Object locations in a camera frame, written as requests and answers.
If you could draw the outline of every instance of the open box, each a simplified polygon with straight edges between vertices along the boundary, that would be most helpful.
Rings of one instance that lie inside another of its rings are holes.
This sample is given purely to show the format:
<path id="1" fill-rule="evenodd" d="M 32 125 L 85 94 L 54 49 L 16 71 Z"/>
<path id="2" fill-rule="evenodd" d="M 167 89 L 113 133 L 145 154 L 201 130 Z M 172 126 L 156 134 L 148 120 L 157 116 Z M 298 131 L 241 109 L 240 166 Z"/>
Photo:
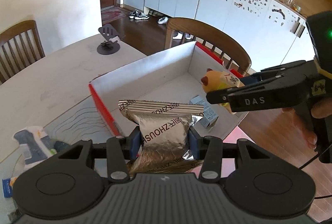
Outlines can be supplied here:
<path id="1" fill-rule="evenodd" d="M 189 42 L 99 76 L 89 83 L 89 89 L 110 131 L 115 136 L 128 136 L 136 124 L 120 113 L 117 106 L 119 100 L 189 103 L 193 97 L 200 95 L 206 101 L 200 79 L 207 68 L 225 71 L 200 43 Z M 232 115 L 217 104 L 212 108 L 219 118 L 210 132 L 197 123 L 195 129 L 201 136 L 224 139 L 247 114 L 239 112 Z"/>

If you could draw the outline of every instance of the human hand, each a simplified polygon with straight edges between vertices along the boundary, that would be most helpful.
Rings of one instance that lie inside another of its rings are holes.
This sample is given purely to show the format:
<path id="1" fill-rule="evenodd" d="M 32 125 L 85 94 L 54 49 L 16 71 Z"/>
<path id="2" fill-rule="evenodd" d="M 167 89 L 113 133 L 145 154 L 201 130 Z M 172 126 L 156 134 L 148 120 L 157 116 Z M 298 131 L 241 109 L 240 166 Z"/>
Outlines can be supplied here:
<path id="1" fill-rule="evenodd" d="M 299 116 L 295 113 L 295 110 L 293 108 L 282 108 L 282 110 L 283 112 L 291 113 L 293 126 L 295 126 L 298 130 L 301 131 L 302 137 L 305 140 L 307 146 L 311 149 L 315 149 L 317 143 L 317 135 L 305 127 L 305 124 L 303 123 L 301 118 L 299 118 Z M 315 103 L 311 109 L 311 115 L 314 118 L 318 119 L 332 115 L 332 98 L 325 98 Z"/>

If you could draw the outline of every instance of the wavy line pattern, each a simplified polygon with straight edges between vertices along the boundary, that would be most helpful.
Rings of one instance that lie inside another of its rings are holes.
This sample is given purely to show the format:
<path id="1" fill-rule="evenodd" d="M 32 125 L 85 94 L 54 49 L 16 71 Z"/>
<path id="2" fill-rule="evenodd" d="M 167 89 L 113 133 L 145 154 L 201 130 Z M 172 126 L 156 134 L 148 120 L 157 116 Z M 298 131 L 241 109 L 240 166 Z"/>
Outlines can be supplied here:
<path id="1" fill-rule="evenodd" d="M 44 127 L 52 138 L 69 144 L 81 139 L 104 143 L 112 136 L 99 115 L 92 97 L 88 97 Z"/>

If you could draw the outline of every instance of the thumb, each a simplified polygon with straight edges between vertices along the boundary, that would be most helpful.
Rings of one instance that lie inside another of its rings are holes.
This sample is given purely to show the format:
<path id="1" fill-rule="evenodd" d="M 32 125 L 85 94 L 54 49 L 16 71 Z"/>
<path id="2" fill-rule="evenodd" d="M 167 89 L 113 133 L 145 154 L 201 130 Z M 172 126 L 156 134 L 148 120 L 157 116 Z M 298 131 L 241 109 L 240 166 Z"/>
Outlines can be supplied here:
<path id="1" fill-rule="evenodd" d="M 314 118 L 325 118 L 332 114 L 332 97 L 325 98 L 315 103 L 311 109 Z"/>

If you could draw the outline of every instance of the wooden back panel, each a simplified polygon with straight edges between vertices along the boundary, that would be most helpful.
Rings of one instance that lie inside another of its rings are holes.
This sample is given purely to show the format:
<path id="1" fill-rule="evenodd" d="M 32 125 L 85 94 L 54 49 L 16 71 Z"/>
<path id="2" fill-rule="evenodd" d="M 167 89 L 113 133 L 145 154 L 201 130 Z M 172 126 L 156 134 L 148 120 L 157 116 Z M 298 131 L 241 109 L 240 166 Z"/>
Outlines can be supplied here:
<path id="1" fill-rule="evenodd" d="M 238 64 L 238 72 L 241 74 L 249 70 L 251 66 L 249 55 L 238 42 L 224 32 L 194 19 L 170 18 L 166 26 L 165 49 L 171 48 L 172 37 L 175 30 L 191 34 L 194 36 L 194 39 L 196 37 L 203 39 L 203 45 L 205 45 L 206 42 L 212 44 L 212 51 L 217 47 L 222 51 L 220 58 L 227 54 L 231 58 L 226 66 L 227 69 L 230 69 L 234 61 Z M 183 34 L 181 44 L 184 43 L 184 40 L 185 34 Z"/>
<path id="2" fill-rule="evenodd" d="M 0 82 L 45 57 L 34 20 L 24 21 L 0 34 Z"/>

